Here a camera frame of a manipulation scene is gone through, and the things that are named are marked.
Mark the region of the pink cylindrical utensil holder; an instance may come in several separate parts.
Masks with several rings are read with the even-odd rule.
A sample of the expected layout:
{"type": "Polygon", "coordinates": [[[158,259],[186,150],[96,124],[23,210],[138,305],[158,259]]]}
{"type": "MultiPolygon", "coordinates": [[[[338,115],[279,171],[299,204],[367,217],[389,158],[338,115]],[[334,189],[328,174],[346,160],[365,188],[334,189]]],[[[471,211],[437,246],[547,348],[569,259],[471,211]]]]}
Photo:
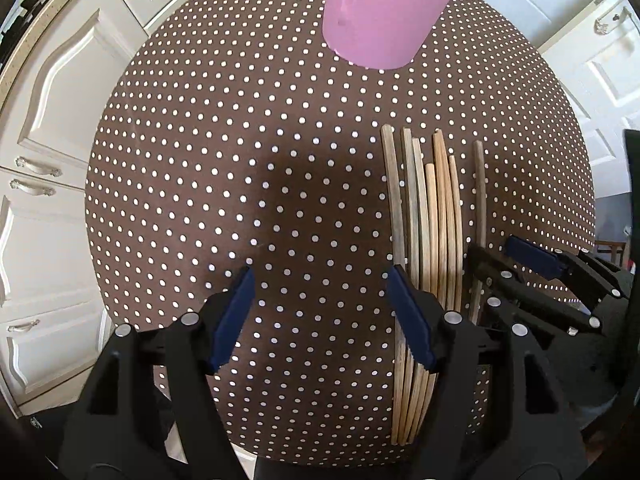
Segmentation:
{"type": "Polygon", "coordinates": [[[407,65],[449,0],[326,0],[322,35],[338,56],[374,70],[407,65]]]}

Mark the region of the brown polka dot tablecloth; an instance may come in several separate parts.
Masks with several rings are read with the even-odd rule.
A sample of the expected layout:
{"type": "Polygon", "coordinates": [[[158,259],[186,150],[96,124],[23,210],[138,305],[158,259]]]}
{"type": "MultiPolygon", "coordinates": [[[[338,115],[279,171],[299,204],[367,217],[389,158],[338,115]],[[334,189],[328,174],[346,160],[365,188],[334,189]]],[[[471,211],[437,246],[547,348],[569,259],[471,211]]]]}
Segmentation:
{"type": "Polygon", "coordinates": [[[578,121],[540,53],[483,0],[450,0],[414,60],[366,70],[322,38],[324,0],[189,0],[140,48],[96,130],[86,183],[105,307],[168,325],[252,266],[256,300],[212,380],[230,440],[312,466],[393,463],[392,256],[380,128],[440,130],[474,236],[594,240],[578,121]]]}

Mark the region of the cream kitchen base cabinets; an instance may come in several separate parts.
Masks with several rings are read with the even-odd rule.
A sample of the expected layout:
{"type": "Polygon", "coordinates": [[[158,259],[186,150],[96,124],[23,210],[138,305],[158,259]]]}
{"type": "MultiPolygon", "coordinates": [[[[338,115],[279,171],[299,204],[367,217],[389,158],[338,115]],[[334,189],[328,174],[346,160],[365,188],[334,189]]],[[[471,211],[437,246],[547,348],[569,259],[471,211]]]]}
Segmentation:
{"type": "MultiPolygon", "coordinates": [[[[1,0],[1,70],[47,0],[1,0]]],[[[84,186],[96,126],[140,46],[186,0],[70,0],[1,105],[1,396],[73,402],[111,329],[84,186]]]]}

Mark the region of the white door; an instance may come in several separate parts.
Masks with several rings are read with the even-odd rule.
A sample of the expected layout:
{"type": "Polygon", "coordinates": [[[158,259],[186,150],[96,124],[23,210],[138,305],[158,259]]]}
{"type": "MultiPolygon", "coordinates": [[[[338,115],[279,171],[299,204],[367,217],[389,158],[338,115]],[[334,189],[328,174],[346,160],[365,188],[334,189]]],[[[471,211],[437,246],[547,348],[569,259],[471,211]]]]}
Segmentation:
{"type": "Polygon", "coordinates": [[[639,13],[630,0],[485,0],[539,50],[558,77],[587,145],[594,192],[627,193],[623,132],[639,125],[639,13]],[[596,18],[624,4],[631,19],[605,36],[596,18]]]}

